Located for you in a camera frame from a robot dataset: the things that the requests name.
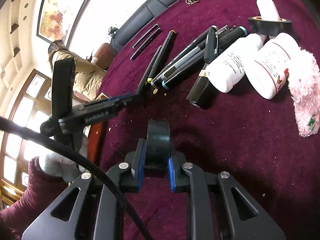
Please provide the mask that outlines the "left white gloved hand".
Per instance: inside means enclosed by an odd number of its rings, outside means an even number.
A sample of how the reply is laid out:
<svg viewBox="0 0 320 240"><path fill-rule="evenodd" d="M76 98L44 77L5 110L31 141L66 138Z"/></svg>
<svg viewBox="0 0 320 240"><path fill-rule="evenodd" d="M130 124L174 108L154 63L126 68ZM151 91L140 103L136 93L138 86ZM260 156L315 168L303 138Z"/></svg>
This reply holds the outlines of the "left white gloved hand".
<svg viewBox="0 0 320 240"><path fill-rule="evenodd" d="M39 165L45 174L60 177L67 183L87 172L81 165L51 150L39 156Z"/></svg>

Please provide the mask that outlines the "maroon left sleeve forearm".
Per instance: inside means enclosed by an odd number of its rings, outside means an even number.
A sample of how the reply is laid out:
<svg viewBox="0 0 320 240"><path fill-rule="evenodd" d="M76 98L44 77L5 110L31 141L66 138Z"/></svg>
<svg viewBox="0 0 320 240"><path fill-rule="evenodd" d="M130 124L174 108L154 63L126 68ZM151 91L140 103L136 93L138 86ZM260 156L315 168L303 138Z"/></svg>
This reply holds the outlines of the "maroon left sleeve forearm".
<svg viewBox="0 0 320 240"><path fill-rule="evenodd" d="M21 239L25 229L66 187L57 160L33 158L28 186L20 200L1 211L1 239Z"/></svg>

